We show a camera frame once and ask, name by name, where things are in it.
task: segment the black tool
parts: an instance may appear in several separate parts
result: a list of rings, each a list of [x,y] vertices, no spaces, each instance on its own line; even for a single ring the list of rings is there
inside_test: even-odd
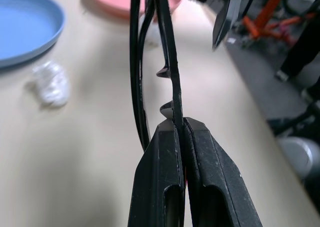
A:
[[[288,133],[290,136],[308,138],[320,143],[320,100],[310,103],[305,112],[299,116],[285,119],[287,120],[282,123],[281,119],[270,119],[268,121],[275,136],[290,131]],[[278,124],[272,126],[275,121],[278,121]]]
[[[261,227],[235,163],[203,123],[183,117],[168,0],[145,0],[145,6],[138,34],[140,0],[131,0],[131,92],[144,154],[134,176],[128,227],[184,226],[186,185],[194,227]],[[160,108],[167,119],[158,125],[150,141],[142,95],[142,59],[146,33],[155,12],[165,59],[157,76],[171,79],[172,101]]]
[[[240,10],[241,0],[197,0],[206,3],[210,8],[212,2],[220,1],[222,8],[217,13],[213,34],[212,34],[212,48],[215,50],[225,38],[232,25],[237,21]]]

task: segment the black cable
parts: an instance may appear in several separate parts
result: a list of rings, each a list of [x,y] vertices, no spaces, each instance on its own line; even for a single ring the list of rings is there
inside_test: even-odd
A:
[[[248,11],[249,11],[249,8],[251,7],[253,1],[254,1],[254,0],[249,0],[248,3],[246,4],[246,6],[245,6],[245,8],[244,8],[244,11],[243,11],[243,13],[242,13],[242,18],[247,15],[247,13],[248,13]]]
[[[145,3],[145,17],[143,24],[141,26],[138,45],[137,45],[137,63],[136,63],[136,71],[134,73],[135,77],[135,91],[137,97],[137,111],[138,111],[138,120],[140,127],[140,141],[142,144],[142,148],[144,150],[147,149],[150,142],[150,134],[149,134],[149,126],[147,121],[147,115],[144,108],[144,100],[143,100],[143,54],[144,54],[144,45],[146,40],[146,35],[150,23],[153,19],[155,13],[155,3],[154,0],[146,0]]]
[[[279,126],[279,127],[275,128],[275,129],[273,129],[273,134],[275,136],[278,136],[278,135],[282,134],[283,132],[289,130],[290,128],[294,128],[297,124],[299,124],[300,122],[306,120],[311,115],[312,115],[312,113],[306,111],[303,114],[299,115],[298,117],[296,117],[294,119],[291,119],[290,121],[287,121],[282,126]]]
[[[320,5],[320,0],[315,0],[309,7],[309,12],[315,12]]]
[[[138,98],[136,91],[136,63],[137,63],[137,43],[138,43],[138,24],[139,24],[139,9],[140,0],[130,1],[130,82],[131,82],[131,96],[133,113],[135,118],[135,125],[138,131],[138,135],[141,141],[141,130],[139,124],[139,114],[138,114]]]

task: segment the white tissue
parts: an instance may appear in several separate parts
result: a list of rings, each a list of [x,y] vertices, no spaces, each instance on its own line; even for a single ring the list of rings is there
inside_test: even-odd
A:
[[[145,20],[145,14],[141,15],[139,19],[139,33],[142,28],[142,24],[144,20]],[[152,18],[148,31],[146,32],[145,43],[151,46],[159,46],[161,44],[159,26],[157,22],[156,23],[154,22],[154,18]]]
[[[70,84],[62,66],[49,61],[33,68],[38,97],[45,105],[61,107],[68,102]]]

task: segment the gray floor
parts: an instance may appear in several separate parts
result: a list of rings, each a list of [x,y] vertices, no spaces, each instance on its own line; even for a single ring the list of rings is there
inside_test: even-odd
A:
[[[290,1],[298,4],[300,8],[308,6],[308,3],[302,0]],[[248,0],[242,0],[242,10],[247,2]],[[248,14],[254,17],[259,11],[259,0],[255,0]],[[302,29],[303,26],[296,26],[292,31],[298,35]],[[236,42],[227,43],[226,47],[266,119],[294,117],[305,110],[307,104],[301,99],[300,91],[312,85],[320,76],[319,55],[297,78],[281,83],[274,78],[274,73],[288,53],[283,44],[264,39],[249,48],[242,48],[241,36],[230,31],[229,37],[235,38]]]

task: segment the orange object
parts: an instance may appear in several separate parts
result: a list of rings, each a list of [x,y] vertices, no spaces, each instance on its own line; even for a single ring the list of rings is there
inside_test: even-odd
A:
[[[268,24],[280,1],[281,0],[269,0],[255,20],[251,20],[248,16],[243,17],[243,25],[253,40],[261,37],[272,37],[284,41],[290,46],[294,45],[295,41],[290,37],[286,27],[301,22],[303,20],[301,17],[295,16],[277,23]],[[306,18],[311,19],[314,16],[315,14],[311,13],[307,14]]]

